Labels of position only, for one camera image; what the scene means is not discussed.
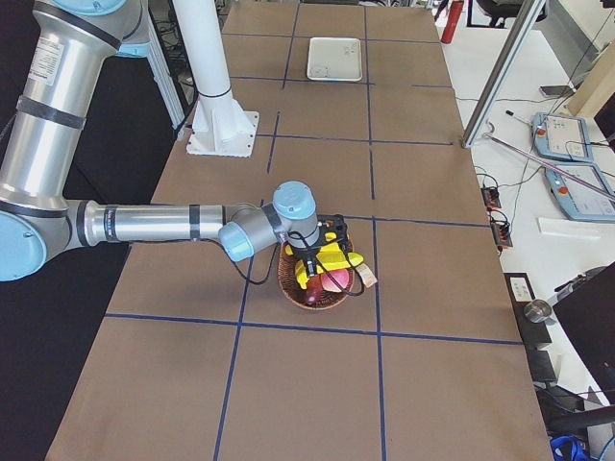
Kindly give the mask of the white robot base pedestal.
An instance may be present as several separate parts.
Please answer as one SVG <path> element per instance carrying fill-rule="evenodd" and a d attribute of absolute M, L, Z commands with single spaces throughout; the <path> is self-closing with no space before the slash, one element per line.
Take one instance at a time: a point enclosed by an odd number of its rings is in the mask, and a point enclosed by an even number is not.
<path fill-rule="evenodd" d="M 259 114 L 244 110 L 234 98 L 215 4 L 176 1 L 174 8 L 197 95 L 187 151 L 247 158 L 253 151 Z"/>

